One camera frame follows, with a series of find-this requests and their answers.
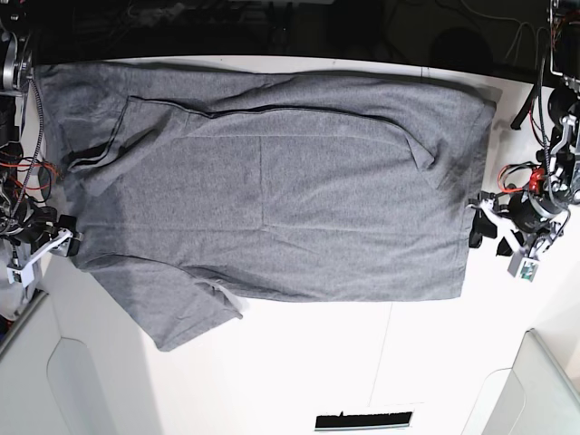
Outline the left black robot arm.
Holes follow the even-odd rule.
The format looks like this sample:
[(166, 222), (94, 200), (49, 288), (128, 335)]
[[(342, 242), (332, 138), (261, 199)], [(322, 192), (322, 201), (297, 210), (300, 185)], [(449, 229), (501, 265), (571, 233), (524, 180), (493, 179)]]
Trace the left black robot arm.
[(510, 124), (529, 121), (540, 149), (533, 161), (504, 166), (495, 193), (482, 191), (469, 246), (498, 239), (500, 256), (537, 260), (565, 232), (579, 203), (579, 4), (552, 1), (548, 40), (540, 48), (536, 82)]

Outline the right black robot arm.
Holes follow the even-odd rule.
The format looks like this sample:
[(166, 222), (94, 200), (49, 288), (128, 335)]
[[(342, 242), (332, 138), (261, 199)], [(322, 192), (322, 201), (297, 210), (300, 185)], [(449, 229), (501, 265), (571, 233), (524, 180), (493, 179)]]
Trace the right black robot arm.
[[(58, 171), (41, 158), (44, 113), (33, 79), (34, 30), (26, 1), (1, 3), (1, 238), (33, 254), (43, 247), (64, 257), (78, 254), (82, 234), (77, 219), (60, 215), (46, 204)], [(24, 153), (25, 113), (28, 95), (34, 96), (39, 116), (37, 142), (32, 155)]]

